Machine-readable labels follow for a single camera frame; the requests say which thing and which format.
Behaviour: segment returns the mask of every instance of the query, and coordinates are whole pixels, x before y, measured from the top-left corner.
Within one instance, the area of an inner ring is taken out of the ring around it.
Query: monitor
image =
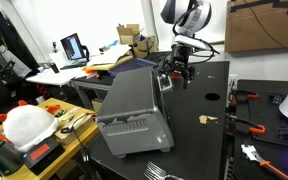
[[[68,60],[80,60],[85,58],[83,46],[81,45],[77,33],[63,38],[61,43]]]

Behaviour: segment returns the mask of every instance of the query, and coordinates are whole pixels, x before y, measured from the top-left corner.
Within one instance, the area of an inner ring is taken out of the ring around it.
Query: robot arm
[[[218,53],[209,43],[194,37],[195,32],[209,23],[211,15],[211,4],[200,0],[167,0],[161,12],[164,22],[173,24],[175,35],[170,62],[167,63],[169,67],[163,67],[161,73],[180,73],[184,78],[184,89],[189,80],[194,79],[195,67],[188,66],[189,56],[201,50],[212,51],[210,58],[214,56],[214,52]]]

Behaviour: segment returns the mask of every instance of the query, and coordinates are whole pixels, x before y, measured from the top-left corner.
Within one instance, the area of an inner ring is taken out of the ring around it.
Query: wooden table
[[[72,109],[76,106],[54,99],[50,98],[47,101],[39,104],[38,106],[41,108],[45,108],[45,106],[50,105],[60,105],[62,109]],[[78,112],[78,114],[75,116],[75,118],[80,117],[85,112],[92,112],[90,110],[81,108]],[[63,127],[64,123],[61,123],[58,129]],[[85,132],[83,132],[79,138],[83,144],[86,144],[89,142],[97,133],[99,132],[97,125],[94,123],[92,124]],[[50,164],[43,172],[41,172],[38,176],[36,176],[34,173],[32,173],[25,165],[23,165],[19,170],[17,170],[15,173],[4,176],[3,179],[9,180],[9,179],[49,179],[52,175],[54,175],[69,159],[71,159],[76,153],[79,152],[80,146],[77,139],[75,139],[70,145],[63,146],[65,151],[64,153],[58,157],[52,164]]]

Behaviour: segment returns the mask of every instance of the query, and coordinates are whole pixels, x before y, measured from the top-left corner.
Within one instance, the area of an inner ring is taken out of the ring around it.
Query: computer screen
[[[77,33],[63,38],[61,43],[69,60],[79,60],[85,58],[83,48]]]

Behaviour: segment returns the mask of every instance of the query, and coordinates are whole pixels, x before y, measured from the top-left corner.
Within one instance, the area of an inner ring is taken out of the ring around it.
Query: black workbench
[[[183,89],[182,78],[172,79],[175,87],[165,94],[175,141],[170,152],[140,152],[119,159],[112,155],[99,133],[90,142],[91,157],[130,180],[147,179],[143,174],[149,161],[187,180],[223,179],[222,143],[229,62],[195,66],[195,79],[187,89]],[[201,124],[201,115],[218,119]]]
[[[241,151],[241,144],[245,141],[254,145],[263,159],[270,161],[273,166],[288,175],[288,140],[280,139],[276,134],[278,128],[288,127],[288,119],[280,116],[278,104],[272,103],[270,98],[273,96],[285,97],[288,93],[288,81],[239,80],[238,89],[257,92],[259,98],[239,102],[236,107],[237,117],[264,125],[266,132],[263,135],[252,137],[247,130],[248,126],[237,124],[233,168],[236,179],[276,179],[275,176],[261,168],[257,162],[251,162],[245,158],[245,154]]]

